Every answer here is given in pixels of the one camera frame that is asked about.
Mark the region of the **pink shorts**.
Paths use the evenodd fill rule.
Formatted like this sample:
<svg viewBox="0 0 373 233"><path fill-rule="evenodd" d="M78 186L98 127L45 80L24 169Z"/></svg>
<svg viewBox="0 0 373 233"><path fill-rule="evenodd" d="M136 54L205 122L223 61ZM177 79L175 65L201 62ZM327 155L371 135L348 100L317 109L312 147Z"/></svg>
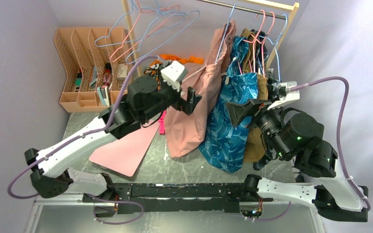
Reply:
<svg viewBox="0 0 373 233"><path fill-rule="evenodd" d="M167 148L171 158L180 158L196 149L205 138L207 118L214 108L222 83L222 73L230 64L230 53L237 27L228 34L227 52L214 64L223 29L216 29L211 41L210 51L202 68L193 67L182 83L182 88L192 87L202 96L191 115L186 115L170 107L164 125Z"/></svg>

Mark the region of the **light blue wire hanger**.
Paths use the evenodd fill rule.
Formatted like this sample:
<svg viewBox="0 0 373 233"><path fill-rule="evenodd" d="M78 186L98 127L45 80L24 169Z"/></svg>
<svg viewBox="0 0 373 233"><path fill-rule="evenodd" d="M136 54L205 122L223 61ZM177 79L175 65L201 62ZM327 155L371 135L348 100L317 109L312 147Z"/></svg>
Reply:
<svg viewBox="0 0 373 233"><path fill-rule="evenodd" d="M214 61L214 64L218 64L220 62L220 59L224 56L224 54L227 52L227 39L228 39L228 34L232 32L233 28L235 27L235 20L233 19L233 14L236 9L237 5L234 4L232 6L232 9L230 11L228 21L224 26L223 29L223 34L221 37L221 41L219 44L218 52L216 54L216 58Z"/></svg>

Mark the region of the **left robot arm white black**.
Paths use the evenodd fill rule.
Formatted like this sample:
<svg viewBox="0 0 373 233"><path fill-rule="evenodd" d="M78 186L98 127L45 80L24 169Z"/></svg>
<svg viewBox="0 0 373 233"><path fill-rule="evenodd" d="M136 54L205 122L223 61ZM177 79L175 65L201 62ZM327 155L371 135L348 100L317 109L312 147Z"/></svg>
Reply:
<svg viewBox="0 0 373 233"><path fill-rule="evenodd" d="M169 107L191 115L202 97L192 87L187 89L185 99L181 91L181 87L172 87L164 78L156 81L150 75L141 76L128 85L127 93L117 100L118 106L105 109L58 146L27 150L25 158L38 195L49 199L63 193L86 193L104 202L112 200L115 188L109 175L76 171L71 165L97 148L141 129Z"/></svg>

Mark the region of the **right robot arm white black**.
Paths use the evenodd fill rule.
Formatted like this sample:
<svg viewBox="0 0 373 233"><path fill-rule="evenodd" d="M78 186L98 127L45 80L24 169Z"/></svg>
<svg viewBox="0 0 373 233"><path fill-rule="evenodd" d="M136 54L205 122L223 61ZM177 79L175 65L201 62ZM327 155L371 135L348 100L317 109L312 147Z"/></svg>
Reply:
<svg viewBox="0 0 373 233"><path fill-rule="evenodd" d="M324 126L302 111L296 111L284 122L284 114L270 106L270 101L256 99L245 104L226 103L233 126L252 117L250 127L261 130L278 159L294 160L294 167L307 178L307 183L281 183L248 175L242 189L244 198L285 200L307 206L332 221L367 222L369 207L363 198L368 189L348 183L342 172L341 156L322 138Z"/></svg>

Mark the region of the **brown shorts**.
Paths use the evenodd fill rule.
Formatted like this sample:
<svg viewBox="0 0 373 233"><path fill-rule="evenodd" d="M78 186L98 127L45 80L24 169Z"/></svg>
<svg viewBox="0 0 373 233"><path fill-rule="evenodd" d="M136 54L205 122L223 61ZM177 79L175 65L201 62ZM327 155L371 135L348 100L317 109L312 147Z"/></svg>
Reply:
<svg viewBox="0 0 373 233"><path fill-rule="evenodd" d="M255 72L257 74L258 95L259 100L268 99L267 80L268 78L259 71L262 68L263 53L261 46L257 42L255 48L249 44L249 51L242 61L243 73ZM250 129L247 137L247 142L244 151L244 162L257 162L265 155L263 140L261 138L261 131L259 128Z"/></svg>

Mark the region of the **dark grey patterned shorts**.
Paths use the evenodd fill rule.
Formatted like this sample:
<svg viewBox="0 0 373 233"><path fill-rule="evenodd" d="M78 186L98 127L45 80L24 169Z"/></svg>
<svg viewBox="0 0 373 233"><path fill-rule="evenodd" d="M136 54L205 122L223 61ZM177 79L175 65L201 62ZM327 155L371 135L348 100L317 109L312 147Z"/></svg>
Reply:
<svg viewBox="0 0 373 233"><path fill-rule="evenodd" d="M259 36L258 36L258 39L262 42L264 40L264 38L266 37L266 34L265 32L261 31ZM264 45L263 46L264 48L264 51L263 51L263 55L264 55L264 61L266 63L268 57L269 57L269 52L267 51L267 48L266 46ZM259 62L259 66L262 65L261 63L261 54L259 54L258 52L260 51L260 49L258 48L257 49L257 55L258 55L258 62ZM276 87L274 85L276 85L278 83L278 79L275 79L273 78L272 76L272 71L271 69L266 69L264 68L263 71L265 71L265 75L266 75L266 88L267 88L267 99L273 99L273 98L276 98L278 95L276 93ZM258 81L258 87L261 87L261 81ZM261 97L261 91L258 91L258 97ZM264 138L263 134L261 134L261 139L263 140L262 143L263 143L263 148L265 150L265 155L257 162L254 162L253 164L253 167L255 170L261 170L266 164L268 164L271 160L273 160L273 148L271 147L271 145L269 145L269 142Z"/></svg>

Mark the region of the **orange camouflage shorts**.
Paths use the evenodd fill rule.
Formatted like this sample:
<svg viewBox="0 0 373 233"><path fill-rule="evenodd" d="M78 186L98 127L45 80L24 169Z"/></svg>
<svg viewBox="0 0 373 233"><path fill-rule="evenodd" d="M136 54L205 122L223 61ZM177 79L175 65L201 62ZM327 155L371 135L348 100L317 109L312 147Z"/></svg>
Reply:
<svg viewBox="0 0 373 233"><path fill-rule="evenodd" d="M199 64L202 65L204 62L203 58L200 57L195 57L195 56L190 56L189 58L181 58L179 56L173 55L173 54L161 54L160 57L163 60L169 60L169 61L178 61L181 64L186 64L186 63L194 63L194 64ZM157 68L159 67L160 64L162 64L162 60L155 60L150 64L150 66L144 70L144 74L146 73L153 73Z"/></svg>

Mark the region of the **pink hanger with blue shorts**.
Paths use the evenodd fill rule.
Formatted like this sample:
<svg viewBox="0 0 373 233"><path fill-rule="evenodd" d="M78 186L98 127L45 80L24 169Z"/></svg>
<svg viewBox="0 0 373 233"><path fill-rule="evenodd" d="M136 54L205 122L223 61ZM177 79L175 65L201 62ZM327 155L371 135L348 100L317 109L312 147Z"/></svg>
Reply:
<svg viewBox="0 0 373 233"><path fill-rule="evenodd" d="M265 60L268 57L265 40L268 33L262 31L262 28L267 16L264 10L261 10L261 15L263 17L259 30L244 30L244 35L237 37L237 55L234 57L234 63L237 65L239 75L257 73L265 76Z"/></svg>

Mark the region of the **pink hanger on left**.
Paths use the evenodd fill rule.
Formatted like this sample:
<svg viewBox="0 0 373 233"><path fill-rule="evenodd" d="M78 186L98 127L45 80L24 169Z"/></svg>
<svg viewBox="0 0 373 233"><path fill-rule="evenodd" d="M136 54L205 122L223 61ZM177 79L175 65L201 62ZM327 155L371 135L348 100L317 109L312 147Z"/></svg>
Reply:
<svg viewBox="0 0 373 233"><path fill-rule="evenodd" d="M153 0L151 6L142 5L139 0L123 0L124 14L111 27L107 37L123 19L127 23L127 32L121 42L109 44L117 48L109 56L111 62L123 60L127 64L139 61L143 56L139 54L148 38L172 28L168 22L174 17L181 16L181 7L170 5L163 7L159 1Z"/></svg>

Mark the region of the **small box in organizer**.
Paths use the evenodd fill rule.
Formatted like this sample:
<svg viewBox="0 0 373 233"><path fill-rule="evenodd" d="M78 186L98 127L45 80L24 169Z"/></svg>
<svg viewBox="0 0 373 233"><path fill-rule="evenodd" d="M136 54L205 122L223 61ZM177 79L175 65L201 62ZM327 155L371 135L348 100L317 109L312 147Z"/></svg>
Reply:
<svg viewBox="0 0 373 233"><path fill-rule="evenodd" d="M124 63L119 63L116 75L117 80L124 81L128 75L128 65Z"/></svg>

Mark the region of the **pink flat board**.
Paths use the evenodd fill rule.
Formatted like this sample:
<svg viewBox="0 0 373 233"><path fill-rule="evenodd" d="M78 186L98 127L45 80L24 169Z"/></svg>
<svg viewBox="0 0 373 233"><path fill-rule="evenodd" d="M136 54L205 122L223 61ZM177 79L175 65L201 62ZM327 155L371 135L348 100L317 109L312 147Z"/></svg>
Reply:
<svg viewBox="0 0 373 233"><path fill-rule="evenodd" d="M104 168L132 177L143 160L159 124L141 128L122 139L96 149L89 161Z"/></svg>

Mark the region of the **peach plastic file organizer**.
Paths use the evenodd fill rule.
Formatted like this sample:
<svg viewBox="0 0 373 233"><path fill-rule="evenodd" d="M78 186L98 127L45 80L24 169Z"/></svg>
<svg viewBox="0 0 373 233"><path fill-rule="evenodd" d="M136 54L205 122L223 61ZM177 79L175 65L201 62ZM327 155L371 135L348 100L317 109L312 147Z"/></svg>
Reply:
<svg viewBox="0 0 373 233"><path fill-rule="evenodd" d="M58 28L53 40L66 72L66 82L59 103L68 113L100 112L114 104L123 81L117 80L118 64L109 56L117 48L109 44L121 42L127 30L79 27Z"/></svg>

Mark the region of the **wooden clothes rack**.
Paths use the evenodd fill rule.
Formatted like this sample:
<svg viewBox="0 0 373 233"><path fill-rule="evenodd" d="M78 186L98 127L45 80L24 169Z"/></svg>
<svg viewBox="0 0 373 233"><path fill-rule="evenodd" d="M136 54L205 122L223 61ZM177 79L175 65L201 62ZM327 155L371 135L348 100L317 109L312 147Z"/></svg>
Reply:
<svg viewBox="0 0 373 233"><path fill-rule="evenodd" d="M257 15L262 15L263 16L263 21L265 21L267 17L271 17L273 21L275 21L277 19L285 20L286 22L285 22L285 25L284 25L282 31L280 32L277 40L275 42L273 42L273 48L274 48L275 51L278 50L278 47L280 46L285 34L287 33L288 27L291 25L292 20L295 17L296 12L299 8L299 4L297 2L294 3L293 6L289 6L289 5L280 4L280 3L276 3L276 2L272 2L272 1L268 1L268 0L254 0L254 1L252 1L252 3L254 3L254 4L265 5L269 8L276 8L278 10L283 10L283 11L287 11L287 12L290 13L289 16L287 16L285 14L283 14L281 16L278 16L274 12L265 13L261 10L259 10L259 11L251 10L251 9L247 9L247 8L237 7L236 5L228 5L226 3L222 3L222 2L218 2L218 1L214 1L214 0L205 0L204 3L231 8L231 13L230 14L232 14L234 10L240 10L240 11L246 11L246 12L250 12L250 13L253 13L253 14L257 14ZM132 0L131 1L131 7L128 6L128 2L126 0L124 0L122 2L122 5L123 5L123 8L125 10L125 14L122 15L121 18L123 18L123 17L126 18L127 24L129 25L130 30L127 33L126 37L123 38L123 41L120 43L121 46L118 49L116 49L116 51L123 48L124 45L126 45L127 43L131 44L131 47L129 47L124 52L122 52L121 55L118 56L118 57L115 57L116 52L114 52L112 55L110 55L110 59L111 59L112 62L115 62L115 61L119 60L126 53L129 53L129 55L127 55L125 57L125 59L127 60L133 54L138 52L138 50L140 49L140 47L141 47L145 38L147 38L149 36L153 36L155 34L159 34L159 33L163 32L165 30L168 30L168 29L172 28L171 26L169 26L169 27L166 27L166 28L163 28L163 29L159 30L159 28L161 28L162 25L164 25L170 18L172 18L172 17L183 17L183 18L185 18L190 14L196 14L196 17L191 22L189 22L185 27L183 27L179 32L174 34L167 41L171 41L175 36L177 36L182 31L184 31L187 27L189 27L190 24L194 23L197 19L199 19L200 15L201 15L201 12L199 10L191 10L189 12L182 11L178 4L173 5L173 6L169 6L169 7L160 7L158 1L155 1L155 5L156 5L155 8L148 7L148 6L142 7L142 6L140 6L139 1L137 1L137 0ZM153 21L151 21L151 23L148 25L148 27L147 27L147 29L146 29L146 31L145 31L145 33L142 37L135 38L132 35L133 29L135 28L135 26L136 26L139 18L141 17L141 15L142 14L148 14L148 13L156 14L156 18Z"/></svg>

